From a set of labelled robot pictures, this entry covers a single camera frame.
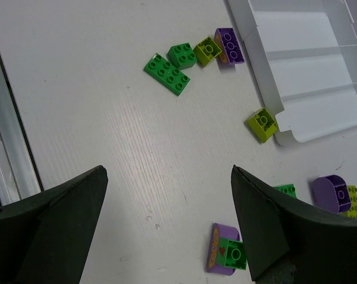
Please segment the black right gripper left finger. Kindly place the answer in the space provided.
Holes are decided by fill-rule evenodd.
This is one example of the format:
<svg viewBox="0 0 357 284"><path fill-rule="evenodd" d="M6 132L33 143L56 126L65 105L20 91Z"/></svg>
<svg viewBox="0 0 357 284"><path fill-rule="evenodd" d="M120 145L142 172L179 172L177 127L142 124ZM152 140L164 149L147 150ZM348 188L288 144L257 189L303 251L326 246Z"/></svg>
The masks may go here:
<svg viewBox="0 0 357 284"><path fill-rule="evenodd" d="M107 191L97 166L0 207L0 283L79 283Z"/></svg>

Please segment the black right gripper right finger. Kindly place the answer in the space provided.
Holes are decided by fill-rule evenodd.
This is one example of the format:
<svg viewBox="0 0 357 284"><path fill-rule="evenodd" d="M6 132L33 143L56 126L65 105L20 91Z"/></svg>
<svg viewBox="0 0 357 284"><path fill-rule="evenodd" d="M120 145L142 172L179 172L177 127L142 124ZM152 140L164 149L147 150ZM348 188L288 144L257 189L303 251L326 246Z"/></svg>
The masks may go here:
<svg viewBox="0 0 357 284"><path fill-rule="evenodd" d="M357 283L357 219L290 197L238 166L231 189L253 281Z"/></svg>

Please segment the red 2x4 brick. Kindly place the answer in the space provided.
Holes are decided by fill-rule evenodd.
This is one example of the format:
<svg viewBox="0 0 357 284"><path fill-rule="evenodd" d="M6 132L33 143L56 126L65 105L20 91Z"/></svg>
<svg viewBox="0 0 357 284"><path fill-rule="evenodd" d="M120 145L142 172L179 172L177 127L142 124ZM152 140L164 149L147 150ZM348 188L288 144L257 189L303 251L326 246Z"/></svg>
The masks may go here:
<svg viewBox="0 0 357 284"><path fill-rule="evenodd" d="M289 195L293 198L297 198L296 188L294 184L279 185L279 186L274 186L274 188L286 195Z"/></svg>

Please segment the green 2x4 brick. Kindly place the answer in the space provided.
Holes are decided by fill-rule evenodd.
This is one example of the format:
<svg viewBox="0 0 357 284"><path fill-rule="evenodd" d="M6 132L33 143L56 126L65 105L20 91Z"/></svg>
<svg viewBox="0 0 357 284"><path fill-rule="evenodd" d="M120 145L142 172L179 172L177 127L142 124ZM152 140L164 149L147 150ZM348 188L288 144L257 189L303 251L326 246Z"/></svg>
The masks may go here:
<svg viewBox="0 0 357 284"><path fill-rule="evenodd" d="M152 56L145 65L144 71L176 96L179 96L183 92L190 81L187 75L168 62L159 53L155 53Z"/></svg>

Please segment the green 2x2 brick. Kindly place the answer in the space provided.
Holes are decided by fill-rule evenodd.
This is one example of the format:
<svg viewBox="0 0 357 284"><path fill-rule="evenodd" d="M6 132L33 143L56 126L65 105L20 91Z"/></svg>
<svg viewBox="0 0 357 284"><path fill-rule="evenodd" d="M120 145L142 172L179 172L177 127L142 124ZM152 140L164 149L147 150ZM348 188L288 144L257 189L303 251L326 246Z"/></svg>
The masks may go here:
<svg viewBox="0 0 357 284"><path fill-rule="evenodd" d="M167 57L170 63L179 70L191 68L197 62L197 58L189 43L172 46L167 53Z"/></svg>

